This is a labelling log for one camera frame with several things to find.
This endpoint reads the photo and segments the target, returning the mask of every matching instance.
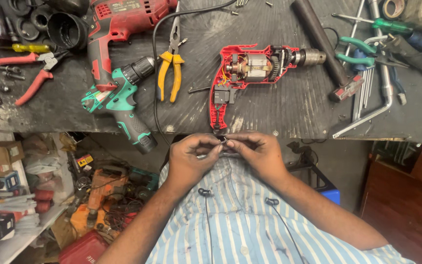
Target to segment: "yellow screwdriver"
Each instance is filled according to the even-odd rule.
[[[30,51],[35,53],[47,53],[50,52],[50,46],[44,44],[13,44],[12,46],[0,46],[0,49],[12,49],[16,52]]]

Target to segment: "gear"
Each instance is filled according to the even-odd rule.
[[[268,80],[274,81],[274,79],[276,79],[276,77],[279,75],[279,69],[280,69],[279,59],[276,56],[271,56],[270,61],[273,64],[273,69],[270,73],[270,76],[268,77]]]
[[[284,49],[285,59],[284,59],[284,66],[283,68],[287,68],[289,64],[293,61],[294,55],[290,48]]]

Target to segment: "green pliers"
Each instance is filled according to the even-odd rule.
[[[366,53],[366,55],[368,56],[366,58],[352,58],[344,54],[337,54],[335,57],[343,62],[353,63],[353,64],[363,64],[363,65],[366,65],[367,67],[374,65],[374,63],[376,62],[380,64],[384,64],[384,65],[395,66],[395,67],[402,67],[402,68],[409,67],[408,64],[400,62],[393,57],[387,57],[382,54],[377,54],[376,46],[369,46],[360,39],[341,37],[339,40],[340,42],[346,42],[346,43],[355,45],[361,51]]]
[[[350,38],[350,37],[340,37],[339,41],[355,45],[361,51],[366,53],[367,56],[371,56],[377,52],[376,46],[369,46],[360,39],[355,39],[355,38]],[[335,57],[343,62],[353,63],[353,64],[364,64],[368,67],[374,65],[374,63],[376,62],[375,58],[371,58],[371,57],[352,58],[340,53],[338,53]]]

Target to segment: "teal cordless drill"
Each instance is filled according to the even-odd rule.
[[[143,57],[135,63],[112,71],[112,78],[118,84],[115,90],[101,92],[93,85],[81,100],[83,108],[89,113],[114,116],[120,130],[143,154],[156,147],[157,142],[135,113],[133,94],[138,90],[138,84],[153,72],[153,58]]]

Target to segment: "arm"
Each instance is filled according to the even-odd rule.
[[[172,144],[166,181],[97,263],[145,263],[173,209],[216,163],[221,150],[220,141],[205,134],[190,135]],[[196,156],[201,154],[207,156],[198,159]]]
[[[275,189],[297,212],[318,229],[330,233],[360,250],[388,244],[372,226],[290,174],[274,136],[245,132],[226,136],[227,146],[246,159],[258,176]]]

